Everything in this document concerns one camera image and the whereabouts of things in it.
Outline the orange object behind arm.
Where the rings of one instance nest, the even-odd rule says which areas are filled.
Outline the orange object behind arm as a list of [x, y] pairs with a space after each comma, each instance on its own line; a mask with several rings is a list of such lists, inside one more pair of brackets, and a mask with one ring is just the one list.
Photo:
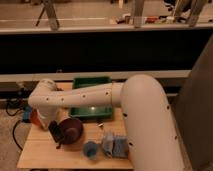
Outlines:
[[38, 119], [38, 114], [35, 109], [33, 109], [30, 113], [30, 122], [34, 125], [41, 126], [41, 122]]

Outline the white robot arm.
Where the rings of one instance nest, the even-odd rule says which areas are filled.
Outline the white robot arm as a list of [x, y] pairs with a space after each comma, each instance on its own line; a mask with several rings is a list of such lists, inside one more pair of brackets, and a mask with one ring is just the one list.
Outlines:
[[107, 83], [59, 91], [51, 79], [41, 80], [28, 98], [48, 127], [61, 107], [114, 106], [122, 111], [134, 171], [184, 171], [176, 123], [161, 84], [139, 74], [123, 83]]

